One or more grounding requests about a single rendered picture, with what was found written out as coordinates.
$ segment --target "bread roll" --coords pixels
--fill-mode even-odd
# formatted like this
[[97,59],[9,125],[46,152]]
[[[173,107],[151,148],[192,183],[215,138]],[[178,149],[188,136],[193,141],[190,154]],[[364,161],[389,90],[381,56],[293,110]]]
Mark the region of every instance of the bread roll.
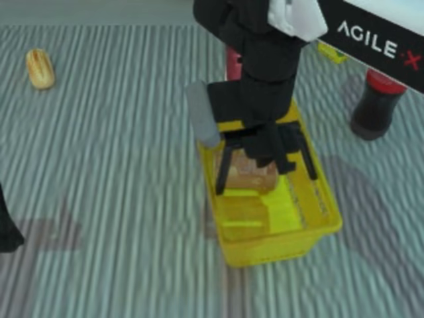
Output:
[[[215,156],[215,177],[217,178],[221,165],[222,152]],[[227,176],[227,189],[253,189],[266,193],[276,188],[278,171],[275,163],[265,168],[257,168],[256,161],[247,158],[243,150],[233,152],[230,170]]]
[[26,53],[26,68],[35,88],[48,89],[54,85],[56,76],[46,51],[35,48]]

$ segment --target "yellow box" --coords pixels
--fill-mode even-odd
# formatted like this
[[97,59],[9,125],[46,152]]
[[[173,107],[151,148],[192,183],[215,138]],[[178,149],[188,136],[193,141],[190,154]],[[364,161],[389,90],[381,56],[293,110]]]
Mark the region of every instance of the yellow box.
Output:
[[330,60],[332,60],[336,64],[343,63],[348,59],[346,55],[343,53],[340,53],[338,50],[333,48],[332,46],[329,46],[325,43],[318,42],[318,51],[328,57]]
[[[291,121],[301,123],[317,170],[316,181],[310,180],[298,152],[288,156],[296,162],[296,171],[280,176],[275,190],[260,194],[226,189],[223,195],[216,195],[214,159],[224,144],[221,142],[213,150],[198,146],[219,243],[229,266],[252,266],[302,256],[322,236],[342,227],[337,203],[294,101],[289,113],[278,122]],[[221,132],[241,128],[239,121],[219,125]]]

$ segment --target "red lid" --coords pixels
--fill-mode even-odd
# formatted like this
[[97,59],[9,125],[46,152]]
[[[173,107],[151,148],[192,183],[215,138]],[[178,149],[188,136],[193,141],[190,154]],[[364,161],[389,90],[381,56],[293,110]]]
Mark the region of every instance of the red lid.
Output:
[[368,71],[366,72],[366,81],[368,85],[370,85],[375,90],[388,95],[402,94],[407,89],[406,86],[371,69],[368,69]]

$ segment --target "gray cylinder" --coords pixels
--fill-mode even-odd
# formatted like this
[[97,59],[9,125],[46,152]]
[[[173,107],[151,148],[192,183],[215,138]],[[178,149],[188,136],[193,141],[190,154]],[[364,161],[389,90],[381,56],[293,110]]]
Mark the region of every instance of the gray cylinder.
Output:
[[204,147],[215,148],[221,141],[221,135],[213,116],[206,84],[197,81],[188,85],[185,93],[195,138]]

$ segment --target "red x logo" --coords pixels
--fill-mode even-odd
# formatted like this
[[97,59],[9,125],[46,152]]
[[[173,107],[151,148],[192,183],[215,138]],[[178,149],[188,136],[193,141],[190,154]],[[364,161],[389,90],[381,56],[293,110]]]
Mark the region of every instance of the red x logo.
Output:
[[418,61],[420,61],[421,55],[414,56],[410,50],[408,50],[406,53],[408,54],[408,60],[405,61],[405,65],[411,64],[413,69],[417,71],[419,69]]

